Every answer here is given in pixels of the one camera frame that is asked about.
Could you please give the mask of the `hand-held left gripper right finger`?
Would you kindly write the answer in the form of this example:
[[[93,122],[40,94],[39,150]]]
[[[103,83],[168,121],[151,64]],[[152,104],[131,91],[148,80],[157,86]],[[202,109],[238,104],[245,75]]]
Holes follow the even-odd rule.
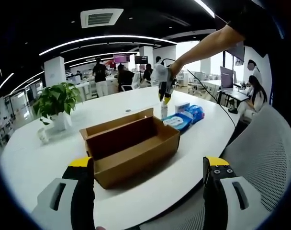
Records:
[[[260,192],[222,158],[203,158],[205,230],[255,230],[265,219]]]

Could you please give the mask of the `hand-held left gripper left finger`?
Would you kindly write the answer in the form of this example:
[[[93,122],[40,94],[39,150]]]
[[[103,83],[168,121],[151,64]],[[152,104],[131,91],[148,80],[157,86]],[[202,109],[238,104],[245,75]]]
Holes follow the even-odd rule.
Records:
[[[74,160],[37,197],[32,218],[43,230],[94,230],[94,163]]]

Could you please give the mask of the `person's right hand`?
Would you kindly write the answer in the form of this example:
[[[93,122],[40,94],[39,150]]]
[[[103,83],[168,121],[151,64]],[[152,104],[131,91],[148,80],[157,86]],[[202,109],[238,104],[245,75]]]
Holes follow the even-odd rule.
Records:
[[[181,71],[181,69],[183,68],[183,64],[175,61],[168,68],[170,69],[172,78],[175,78],[177,74]]]

